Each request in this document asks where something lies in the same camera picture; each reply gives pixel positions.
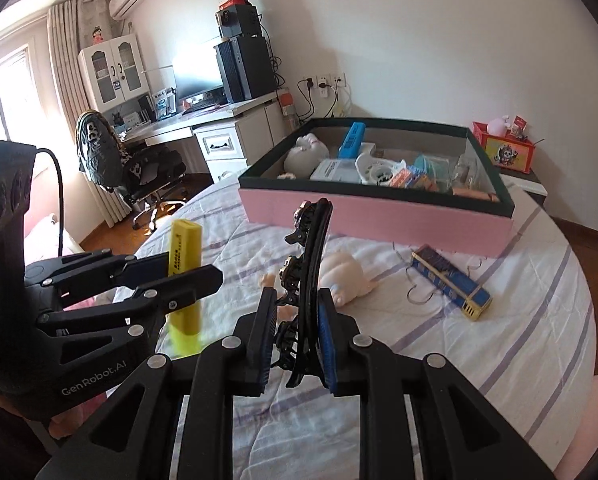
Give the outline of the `yellow highlighter marker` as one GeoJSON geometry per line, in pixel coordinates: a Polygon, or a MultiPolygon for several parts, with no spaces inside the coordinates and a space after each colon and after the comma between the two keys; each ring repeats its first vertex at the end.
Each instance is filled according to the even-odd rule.
{"type": "MultiPolygon", "coordinates": [[[[171,223],[169,275],[177,284],[191,284],[189,271],[201,266],[203,228],[193,221],[177,219],[171,223]]],[[[201,350],[200,302],[177,302],[169,314],[169,335],[176,356],[192,356],[201,350]]]]}

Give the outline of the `blue gold lipstick box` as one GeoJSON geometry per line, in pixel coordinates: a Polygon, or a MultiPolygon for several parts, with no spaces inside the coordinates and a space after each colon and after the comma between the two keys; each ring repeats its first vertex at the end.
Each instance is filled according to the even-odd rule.
{"type": "Polygon", "coordinates": [[[450,299],[470,321],[477,321],[490,307],[490,293],[429,245],[411,253],[411,266],[450,299]]]}

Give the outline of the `black hair clip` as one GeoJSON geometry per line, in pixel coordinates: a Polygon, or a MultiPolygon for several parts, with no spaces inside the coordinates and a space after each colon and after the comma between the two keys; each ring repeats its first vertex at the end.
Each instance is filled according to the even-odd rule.
{"type": "Polygon", "coordinates": [[[298,387],[307,375],[323,378],[323,367],[317,356],[319,339],[319,274],[328,225],[333,205],[326,198],[316,202],[306,200],[293,214],[293,230],[285,236],[288,245],[299,245],[299,256],[288,257],[279,280],[285,295],[278,300],[278,307],[295,307],[297,313],[290,321],[278,324],[275,346],[279,367],[290,376],[287,388],[298,387]]]}

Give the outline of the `pink pig doll figurine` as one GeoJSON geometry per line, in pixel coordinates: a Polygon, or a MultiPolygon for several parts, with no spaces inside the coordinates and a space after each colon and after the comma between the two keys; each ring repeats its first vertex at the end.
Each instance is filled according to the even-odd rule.
{"type": "MultiPolygon", "coordinates": [[[[259,285],[277,289],[278,282],[273,273],[267,273],[261,276],[259,285]]],[[[368,295],[377,286],[378,283],[366,278],[361,263],[349,252],[331,252],[322,258],[319,288],[329,288],[337,309],[368,295]]],[[[277,307],[278,321],[291,321],[297,313],[298,308],[287,301],[277,307]]]]}

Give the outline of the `small pink white block toy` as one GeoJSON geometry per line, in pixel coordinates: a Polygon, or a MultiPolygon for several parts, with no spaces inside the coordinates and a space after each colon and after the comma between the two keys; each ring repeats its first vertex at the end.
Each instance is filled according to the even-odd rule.
{"type": "Polygon", "coordinates": [[[285,174],[280,174],[279,176],[277,176],[277,178],[279,180],[296,180],[297,177],[295,174],[292,174],[291,172],[285,172],[285,174]]]}

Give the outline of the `white rabbit figurine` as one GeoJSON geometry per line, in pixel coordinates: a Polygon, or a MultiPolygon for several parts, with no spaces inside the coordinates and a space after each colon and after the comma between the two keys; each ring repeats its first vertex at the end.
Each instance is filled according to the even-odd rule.
{"type": "Polygon", "coordinates": [[[329,159],[328,147],[313,133],[301,136],[284,160],[286,174],[308,179],[323,160],[329,159]]]}

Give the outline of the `clear tissue pack box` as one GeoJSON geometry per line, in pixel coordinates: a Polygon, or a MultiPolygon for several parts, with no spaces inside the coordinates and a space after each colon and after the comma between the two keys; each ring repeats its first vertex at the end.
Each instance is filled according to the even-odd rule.
{"type": "Polygon", "coordinates": [[[361,183],[354,159],[324,159],[310,176],[311,181],[361,183]]]}

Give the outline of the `rose gold metal cylinder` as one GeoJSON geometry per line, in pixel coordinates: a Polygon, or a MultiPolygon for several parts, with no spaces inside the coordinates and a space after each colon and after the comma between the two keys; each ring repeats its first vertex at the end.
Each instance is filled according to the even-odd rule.
{"type": "Polygon", "coordinates": [[[472,188],[451,188],[453,196],[471,198],[472,200],[484,200],[485,202],[498,203],[500,199],[495,193],[473,190],[472,188]]]}

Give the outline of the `blue highlighter marker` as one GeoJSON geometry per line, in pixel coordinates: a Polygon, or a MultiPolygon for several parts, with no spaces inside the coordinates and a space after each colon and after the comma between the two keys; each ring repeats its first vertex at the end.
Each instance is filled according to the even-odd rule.
{"type": "Polygon", "coordinates": [[[364,122],[354,122],[338,150],[339,159],[356,159],[361,151],[361,144],[364,141],[366,125],[364,122]]]}

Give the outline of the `teal brush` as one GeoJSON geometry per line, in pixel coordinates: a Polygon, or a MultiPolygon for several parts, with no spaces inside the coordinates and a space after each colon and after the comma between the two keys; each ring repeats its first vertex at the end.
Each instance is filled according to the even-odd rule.
{"type": "Polygon", "coordinates": [[[415,158],[414,166],[427,174],[437,191],[448,191],[451,172],[451,160],[448,157],[420,154],[415,158]]]}

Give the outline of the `clear glass perfume bottle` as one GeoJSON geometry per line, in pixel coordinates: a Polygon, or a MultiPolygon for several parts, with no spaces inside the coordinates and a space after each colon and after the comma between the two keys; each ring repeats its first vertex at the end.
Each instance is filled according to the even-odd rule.
{"type": "Polygon", "coordinates": [[[467,154],[460,155],[453,169],[450,180],[452,188],[468,188],[477,190],[479,188],[479,162],[467,154]]]}

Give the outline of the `striped white quilt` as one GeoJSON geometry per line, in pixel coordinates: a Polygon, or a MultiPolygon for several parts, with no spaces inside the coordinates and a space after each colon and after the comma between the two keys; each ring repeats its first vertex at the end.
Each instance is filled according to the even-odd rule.
{"type": "MultiPolygon", "coordinates": [[[[576,254],[556,224],[521,188],[512,239],[495,258],[454,254],[482,284],[491,306],[470,321],[410,266],[406,246],[331,234],[329,252],[349,252],[374,290],[347,304],[365,335],[422,358],[438,352],[486,396],[549,467],[567,451],[590,394],[596,353],[591,292],[576,254]]],[[[256,309],[260,278],[293,251],[285,230],[248,221],[235,178],[190,200],[182,218],[203,229],[203,262],[223,284],[203,300],[201,341],[233,332],[256,309]]],[[[359,404],[335,398],[305,378],[287,387],[272,370],[257,398],[234,403],[233,474],[237,479],[353,479],[359,473],[359,404]]]]}

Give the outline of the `black office chair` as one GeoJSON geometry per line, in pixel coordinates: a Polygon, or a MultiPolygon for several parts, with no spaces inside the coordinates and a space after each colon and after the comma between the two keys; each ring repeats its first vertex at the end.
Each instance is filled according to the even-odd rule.
{"type": "Polygon", "coordinates": [[[186,166],[179,152],[163,145],[127,151],[106,117],[96,110],[82,113],[76,123],[79,170],[95,185],[117,193],[128,206],[144,205],[147,228],[157,229],[162,205],[181,207],[184,200],[165,194],[182,182],[186,166]]]}

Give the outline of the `pink bedding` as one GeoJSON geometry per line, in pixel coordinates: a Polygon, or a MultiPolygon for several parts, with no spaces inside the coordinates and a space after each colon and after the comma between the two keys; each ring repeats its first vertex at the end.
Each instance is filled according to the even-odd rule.
{"type": "Polygon", "coordinates": [[[598,449],[598,375],[593,377],[592,390],[576,435],[555,469],[557,479],[574,479],[598,449]]]}

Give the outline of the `white desk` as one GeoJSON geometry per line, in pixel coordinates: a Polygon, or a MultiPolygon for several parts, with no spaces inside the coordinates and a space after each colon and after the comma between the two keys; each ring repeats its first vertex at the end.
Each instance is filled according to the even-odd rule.
{"type": "Polygon", "coordinates": [[[124,135],[125,148],[180,143],[187,156],[199,148],[215,182],[241,171],[284,140],[286,129],[278,95],[179,114],[136,127],[124,135]]]}

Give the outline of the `white glass door cabinet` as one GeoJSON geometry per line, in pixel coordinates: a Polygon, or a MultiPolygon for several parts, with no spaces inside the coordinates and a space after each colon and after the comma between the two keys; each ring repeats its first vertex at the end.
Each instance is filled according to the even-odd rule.
{"type": "Polygon", "coordinates": [[[79,52],[78,61],[94,110],[107,112],[150,93],[134,34],[87,47],[79,52]]]}

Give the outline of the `black computer monitor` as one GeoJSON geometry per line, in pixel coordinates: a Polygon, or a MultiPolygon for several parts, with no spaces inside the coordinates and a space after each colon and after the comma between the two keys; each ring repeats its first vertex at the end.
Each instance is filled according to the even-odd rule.
{"type": "Polygon", "coordinates": [[[192,103],[226,98],[217,62],[186,61],[173,65],[177,99],[182,110],[192,103]]]}

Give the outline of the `doll on cabinet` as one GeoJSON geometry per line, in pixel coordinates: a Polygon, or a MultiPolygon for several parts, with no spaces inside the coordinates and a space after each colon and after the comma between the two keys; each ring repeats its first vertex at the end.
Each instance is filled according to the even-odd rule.
{"type": "Polygon", "coordinates": [[[105,41],[103,31],[100,26],[96,26],[92,32],[92,44],[102,44],[105,41]]]}

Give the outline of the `orange cap bottle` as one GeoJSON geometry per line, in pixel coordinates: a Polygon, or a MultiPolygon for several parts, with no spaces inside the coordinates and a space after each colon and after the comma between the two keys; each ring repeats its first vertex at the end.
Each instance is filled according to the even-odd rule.
{"type": "Polygon", "coordinates": [[[277,92],[277,99],[283,116],[286,130],[289,133],[294,132],[299,127],[299,117],[293,102],[293,96],[286,88],[280,88],[277,92]]]}

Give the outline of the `pink and green box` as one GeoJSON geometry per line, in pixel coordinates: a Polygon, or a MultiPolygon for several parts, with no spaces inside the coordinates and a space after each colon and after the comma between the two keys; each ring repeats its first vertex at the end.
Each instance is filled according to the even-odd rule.
{"type": "Polygon", "coordinates": [[[477,162],[481,197],[363,183],[286,179],[284,160],[296,141],[314,134],[336,154],[352,126],[350,118],[311,119],[278,142],[238,178],[239,196],[252,223],[291,226],[305,200],[330,200],[331,232],[405,246],[428,244],[444,252],[497,256],[512,239],[515,204],[497,169],[466,127],[367,117],[364,139],[398,162],[420,154],[477,162]]]}

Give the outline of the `black computer tower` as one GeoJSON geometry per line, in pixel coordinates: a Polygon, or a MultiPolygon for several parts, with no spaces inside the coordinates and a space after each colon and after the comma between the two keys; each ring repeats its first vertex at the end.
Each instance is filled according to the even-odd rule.
{"type": "Polygon", "coordinates": [[[259,98],[276,89],[271,56],[262,36],[236,36],[214,46],[229,103],[259,98]]]}

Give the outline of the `black white tv cabinet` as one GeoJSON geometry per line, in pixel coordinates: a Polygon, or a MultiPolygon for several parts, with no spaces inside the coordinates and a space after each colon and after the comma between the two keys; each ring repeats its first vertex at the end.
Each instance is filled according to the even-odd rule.
{"type": "Polygon", "coordinates": [[[530,171],[529,174],[523,174],[522,172],[512,171],[505,168],[500,168],[500,176],[506,184],[513,184],[522,188],[535,203],[540,207],[545,206],[545,201],[548,196],[546,187],[543,183],[538,180],[536,174],[530,171]]]}

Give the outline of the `red storage box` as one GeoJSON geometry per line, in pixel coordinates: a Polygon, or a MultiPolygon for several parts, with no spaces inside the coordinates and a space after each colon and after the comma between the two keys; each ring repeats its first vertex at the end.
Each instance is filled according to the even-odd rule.
{"type": "Polygon", "coordinates": [[[535,145],[515,136],[491,136],[484,122],[472,123],[472,134],[494,166],[529,174],[535,145]]]}

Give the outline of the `black speaker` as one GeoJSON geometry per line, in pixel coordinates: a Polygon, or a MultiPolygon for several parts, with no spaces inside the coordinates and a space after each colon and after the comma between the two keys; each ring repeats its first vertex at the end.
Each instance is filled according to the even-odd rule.
{"type": "Polygon", "coordinates": [[[220,37],[260,36],[261,25],[257,8],[250,3],[232,4],[215,14],[220,37]]]}

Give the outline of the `pink plush toy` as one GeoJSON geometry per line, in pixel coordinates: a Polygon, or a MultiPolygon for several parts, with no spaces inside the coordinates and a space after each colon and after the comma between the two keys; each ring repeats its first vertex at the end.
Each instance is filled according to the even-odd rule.
{"type": "Polygon", "coordinates": [[[510,128],[509,116],[504,115],[497,117],[488,122],[486,125],[486,133],[489,136],[497,136],[498,138],[505,138],[510,128]]]}

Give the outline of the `wall power sockets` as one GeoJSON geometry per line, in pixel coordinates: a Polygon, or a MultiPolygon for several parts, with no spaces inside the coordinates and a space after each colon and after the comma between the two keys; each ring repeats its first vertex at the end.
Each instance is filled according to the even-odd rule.
{"type": "Polygon", "coordinates": [[[321,99],[327,99],[339,89],[347,87],[347,76],[344,73],[317,75],[305,80],[308,92],[315,93],[321,99]]]}

